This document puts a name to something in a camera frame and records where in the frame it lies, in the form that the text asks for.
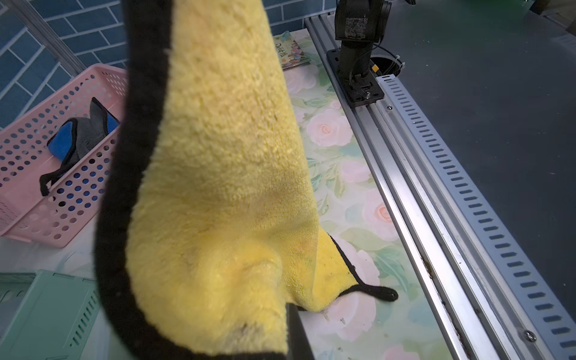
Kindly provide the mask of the blue grey dishcloth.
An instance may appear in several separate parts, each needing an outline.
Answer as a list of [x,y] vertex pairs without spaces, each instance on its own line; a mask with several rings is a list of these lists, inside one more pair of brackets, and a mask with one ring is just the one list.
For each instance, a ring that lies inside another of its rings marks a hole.
[[97,144],[120,125],[120,121],[96,98],[90,102],[90,117],[69,118],[49,139],[47,148],[60,167],[40,177],[40,193],[49,195],[50,188],[82,160]]

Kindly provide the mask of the yellow dishcloth black trim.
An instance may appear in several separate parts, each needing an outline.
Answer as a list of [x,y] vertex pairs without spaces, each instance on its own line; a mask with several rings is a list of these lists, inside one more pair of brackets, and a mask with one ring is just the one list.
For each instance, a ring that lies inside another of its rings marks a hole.
[[320,226],[260,1],[124,1],[124,118],[94,237],[106,316],[138,359],[297,359],[289,319],[365,283]]

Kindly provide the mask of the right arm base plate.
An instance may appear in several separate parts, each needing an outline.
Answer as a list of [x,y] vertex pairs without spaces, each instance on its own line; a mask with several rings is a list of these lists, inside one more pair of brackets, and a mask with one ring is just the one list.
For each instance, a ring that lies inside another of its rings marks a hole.
[[326,56],[350,107],[365,106],[384,99],[385,93],[372,70],[371,60],[368,60],[366,67],[361,66],[361,70],[354,69],[355,60],[354,65],[346,73],[341,67],[341,51],[339,49],[329,50]]

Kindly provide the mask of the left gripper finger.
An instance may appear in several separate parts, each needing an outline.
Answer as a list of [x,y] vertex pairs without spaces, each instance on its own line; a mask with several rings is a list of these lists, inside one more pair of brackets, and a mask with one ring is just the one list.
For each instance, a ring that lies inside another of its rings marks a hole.
[[309,344],[304,326],[299,316],[298,307],[286,305],[286,320],[288,327],[288,360],[314,360],[314,354]]

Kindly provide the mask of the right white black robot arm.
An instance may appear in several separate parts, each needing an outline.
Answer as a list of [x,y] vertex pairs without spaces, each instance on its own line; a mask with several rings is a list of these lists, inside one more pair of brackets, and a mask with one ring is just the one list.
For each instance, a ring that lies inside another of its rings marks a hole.
[[342,79],[368,74],[372,48],[381,42],[392,3],[384,0],[340,0],[334,16],[335,39],[340,41]]

